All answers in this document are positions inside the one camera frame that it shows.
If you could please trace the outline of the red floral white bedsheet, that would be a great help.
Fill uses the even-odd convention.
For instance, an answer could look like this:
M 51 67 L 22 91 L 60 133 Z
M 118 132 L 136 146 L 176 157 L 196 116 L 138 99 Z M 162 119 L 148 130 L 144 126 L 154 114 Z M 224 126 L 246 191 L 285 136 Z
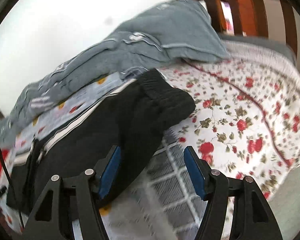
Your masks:
M 252 176 L 267 199 L 300 166 L 300 75 L 275 50 L 225 41 L 230 57 L 161 68 L 192 96 L 195 109 L 171 128 L 226 176 Z

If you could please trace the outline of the black pants with white stripe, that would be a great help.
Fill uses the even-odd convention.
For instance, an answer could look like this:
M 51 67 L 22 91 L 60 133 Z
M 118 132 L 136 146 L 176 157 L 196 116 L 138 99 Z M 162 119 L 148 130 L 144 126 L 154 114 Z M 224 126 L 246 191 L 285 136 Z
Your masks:
M 53 175 L 75 177 L 93 168 L 113 146 L 119 146 L 119 168 L 109 191 L 98 202 L 99 207 L 108 205 L 145 168 L 165 131 L 194 109 L 190 94 L 170 86 L 157 70 L 143 73 L 97 107 L 47 137 L 34 139 L 26 163 L 12 170 L 7 205 L 29 215 Z

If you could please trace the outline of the grey folded quilt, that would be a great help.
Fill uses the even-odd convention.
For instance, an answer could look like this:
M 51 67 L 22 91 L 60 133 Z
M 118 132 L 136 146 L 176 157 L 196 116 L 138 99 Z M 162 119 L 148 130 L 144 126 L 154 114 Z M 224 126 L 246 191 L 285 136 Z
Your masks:
M 158 4 L 27 85 L 10 115 L 0 121 L 0 140 L 13 141 L 36 116 L 98 77 L 133 67 L 157 68 L 177 59 L 216 62 L 228 56 L 209 14 L 198 1 Z

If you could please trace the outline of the dark wooden bed headboard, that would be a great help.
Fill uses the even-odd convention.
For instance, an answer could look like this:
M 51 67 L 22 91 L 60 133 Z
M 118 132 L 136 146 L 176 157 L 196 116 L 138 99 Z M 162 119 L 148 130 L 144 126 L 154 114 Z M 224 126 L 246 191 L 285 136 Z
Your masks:
M 300 9 L 293 0 L 197 0 L 204 2 L 218 33 L 283 42 L 300 67 Z

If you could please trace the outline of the orange wooden door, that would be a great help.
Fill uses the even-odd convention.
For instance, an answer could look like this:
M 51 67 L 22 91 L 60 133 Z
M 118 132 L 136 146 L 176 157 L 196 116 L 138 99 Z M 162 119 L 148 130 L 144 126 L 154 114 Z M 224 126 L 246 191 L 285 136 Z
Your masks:
M 238 0 L 238 5 L 243 31 L 248 36 L 256 36 L 257 26 L 254 15 L 253 0 Z

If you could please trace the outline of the fruit print grey bedsheet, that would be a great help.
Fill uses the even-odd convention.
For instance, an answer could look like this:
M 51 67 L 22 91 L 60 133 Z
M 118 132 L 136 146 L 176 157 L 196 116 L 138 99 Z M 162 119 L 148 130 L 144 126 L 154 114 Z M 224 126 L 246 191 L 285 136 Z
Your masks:
M 193 191 L 188 173 L 182 170 L 180 176 L 176 175 L 168 152 L 158 148 L 136 179 L 112 202 L 101 207 L 110 238 L 194 239 L 198 227 L 190 203 L 184 198 L 180 178 L 185 189 Z

